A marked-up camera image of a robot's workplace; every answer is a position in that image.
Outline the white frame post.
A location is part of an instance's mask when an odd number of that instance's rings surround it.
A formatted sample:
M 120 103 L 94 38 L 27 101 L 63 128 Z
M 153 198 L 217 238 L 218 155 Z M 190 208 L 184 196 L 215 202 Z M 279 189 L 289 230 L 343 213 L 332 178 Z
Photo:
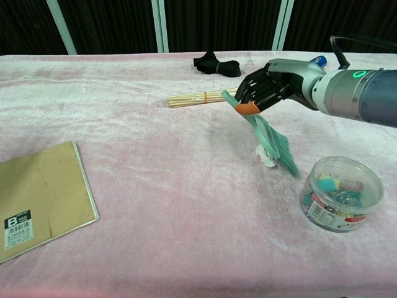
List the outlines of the white frame post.
M 61 11 L 61 7 L 58 3 L 58 0 L 46 0 L 47 6 L 50 10 L 52 18 L 55 22 L 56 28 L 60 34 L 60 37 L 63 41 L 65 49 L 69 55 L 77 55 L 77 50 L 74 46 L 73 39 L 69 32 L 68 26 L 66 24 L 65 18 Z
M 164 0 L 151 0 L 158 53 L 169 53 Z
M 272 51 L 283 50 L 294 3 L 295 0 L 281 0 L 274 38 L 272 42 Z

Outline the clear jar of binder clips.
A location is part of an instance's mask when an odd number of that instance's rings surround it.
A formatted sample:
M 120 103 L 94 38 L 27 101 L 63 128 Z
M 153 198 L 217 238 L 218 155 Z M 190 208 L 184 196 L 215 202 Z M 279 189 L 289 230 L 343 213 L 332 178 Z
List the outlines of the clear jar of binder clips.
M 308 174 L 300 206 L 317 226 L 345 233 L 357 229 L 383 196 L 383 185 L 370 168 L 350 158 L 327 156 Z

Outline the pink plush table cloth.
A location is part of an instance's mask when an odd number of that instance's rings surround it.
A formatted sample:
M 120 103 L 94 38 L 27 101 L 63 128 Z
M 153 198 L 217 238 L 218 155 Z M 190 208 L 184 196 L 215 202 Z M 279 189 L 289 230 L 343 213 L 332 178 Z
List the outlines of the pink plush table cloth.
M 0 298 L 397 298 L 397 129 L 283 101 L 263 116 L 300 176 L 269 169 L 225 102 L 169 96 L 238 86 L 193 53 L 0 56 L 0 161 L 74 140 L 100 218 L 0 265 Z M 310 222 L 316 161 L 357 160 L 379 208 L 350 233 Z

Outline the black curtain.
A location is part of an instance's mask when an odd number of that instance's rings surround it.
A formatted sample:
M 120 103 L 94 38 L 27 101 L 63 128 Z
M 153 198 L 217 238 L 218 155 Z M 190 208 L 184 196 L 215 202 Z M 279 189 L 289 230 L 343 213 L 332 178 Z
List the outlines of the black curtain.
M 81 55 L 158 51 L 151 0 L 58 0 Z M 170 52 L 271 50 L 281 0 L 164 0 Z M 397 43 L 397 0 L 295 0 L 283 50 L 329 52 L 332 34 Z

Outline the bundle of wooden sticks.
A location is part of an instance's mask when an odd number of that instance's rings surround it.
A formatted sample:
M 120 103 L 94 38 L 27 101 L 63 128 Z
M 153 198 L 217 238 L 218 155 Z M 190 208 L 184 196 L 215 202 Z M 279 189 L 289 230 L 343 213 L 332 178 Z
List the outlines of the bundle of wooden sticks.
M 222 90 L 205 91 L 193 94 L 183 94 L 179 96 L 171 96 L 168 98 L 169 108 L 196 106 L 200 104 L 208 104 L 215 102 L 223 102 Z

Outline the white paper ball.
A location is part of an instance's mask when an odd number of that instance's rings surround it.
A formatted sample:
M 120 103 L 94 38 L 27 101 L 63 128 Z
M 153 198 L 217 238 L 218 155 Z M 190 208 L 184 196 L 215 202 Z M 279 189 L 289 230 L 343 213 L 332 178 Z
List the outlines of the white paper ball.
M 276 167 L 276 162 L 274 158 L 270 155 L 268 151 L 262 145 L 258 145 L 255 149 L 256 155 L 261 159 L 261 163 L 267 168 Z

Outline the brown kraft notebook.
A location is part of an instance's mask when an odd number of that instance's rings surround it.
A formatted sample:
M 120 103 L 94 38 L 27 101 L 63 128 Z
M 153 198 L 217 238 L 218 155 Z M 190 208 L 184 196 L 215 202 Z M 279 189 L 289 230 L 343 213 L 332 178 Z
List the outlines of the brown kraft notebook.
M 0 163 L 0 264 L 98 219 L 76 142 Z

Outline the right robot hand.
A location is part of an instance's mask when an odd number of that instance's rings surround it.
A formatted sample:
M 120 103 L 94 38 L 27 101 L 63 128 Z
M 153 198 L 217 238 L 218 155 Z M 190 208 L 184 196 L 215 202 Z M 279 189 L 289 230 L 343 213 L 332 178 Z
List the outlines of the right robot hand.
M 314 85 L 326 74 L 309 61 L 273 59 L 247 75 L 238 87 L 235 110 L 241 115 L 258 114 L 284 99 L 292 99 L 316 111 Z

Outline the small teal broom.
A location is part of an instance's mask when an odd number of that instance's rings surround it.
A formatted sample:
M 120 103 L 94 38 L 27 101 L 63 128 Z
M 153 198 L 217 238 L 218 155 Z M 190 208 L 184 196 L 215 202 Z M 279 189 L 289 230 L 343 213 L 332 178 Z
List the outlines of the small teal broom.
M 276 166 L 284 167 L 294 178 L 299 170 L 290 150 L 288 138 L 274 128 L 260 114 L 241 115 L 251 126 L 259 145 L 274 158 Z

